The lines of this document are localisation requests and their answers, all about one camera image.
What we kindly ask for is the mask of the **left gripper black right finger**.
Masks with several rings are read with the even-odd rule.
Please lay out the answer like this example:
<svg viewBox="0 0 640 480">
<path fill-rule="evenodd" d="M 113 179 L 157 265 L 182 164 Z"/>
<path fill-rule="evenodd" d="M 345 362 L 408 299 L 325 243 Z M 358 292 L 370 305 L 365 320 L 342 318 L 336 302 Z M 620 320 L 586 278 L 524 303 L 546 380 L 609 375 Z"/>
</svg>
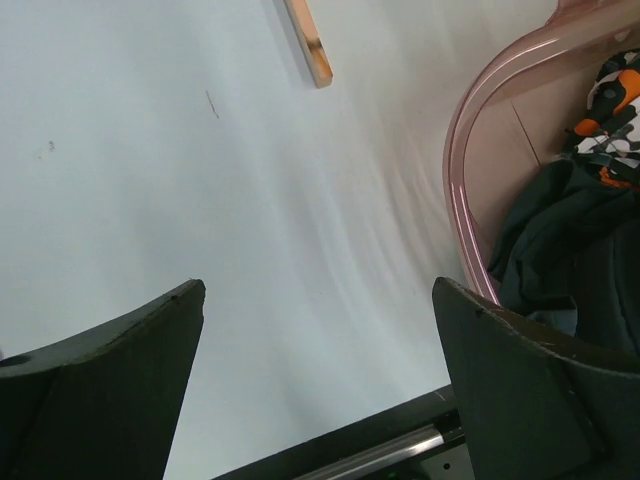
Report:
<svg viewBox="0 0 640 480">
<path fill-rule="evenodd" d="M 437 329 L 478 479 L 636 479 L 639 360 L 440 277 Z"/>
</svg>

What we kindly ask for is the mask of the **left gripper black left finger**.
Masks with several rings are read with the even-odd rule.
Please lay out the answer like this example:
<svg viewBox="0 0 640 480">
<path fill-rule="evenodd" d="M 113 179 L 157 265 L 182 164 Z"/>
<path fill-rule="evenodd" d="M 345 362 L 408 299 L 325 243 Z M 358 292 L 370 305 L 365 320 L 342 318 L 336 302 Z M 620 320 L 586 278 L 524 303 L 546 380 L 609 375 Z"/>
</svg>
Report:
<svg viewBox="0 0 640 480">
<path fill-rule="evenodd" d="M 1 362 L 4 479 L 163 477 L 204 324 L 189 280 Z"/>
</svg>

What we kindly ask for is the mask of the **orange black camouflage shorts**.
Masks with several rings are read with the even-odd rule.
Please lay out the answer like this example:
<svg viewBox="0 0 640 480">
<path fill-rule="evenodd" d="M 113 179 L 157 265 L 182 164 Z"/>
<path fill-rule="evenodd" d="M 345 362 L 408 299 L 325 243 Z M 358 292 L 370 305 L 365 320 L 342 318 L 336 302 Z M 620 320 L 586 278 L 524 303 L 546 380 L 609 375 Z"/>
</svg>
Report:
<svg viewBox="0 0 640 480">
<path fill-rule="evenodd" d="M 601 66 L 562 154 L 607 186 L 639 189 L 638 49 L 618 52 Z"/>
</svg>

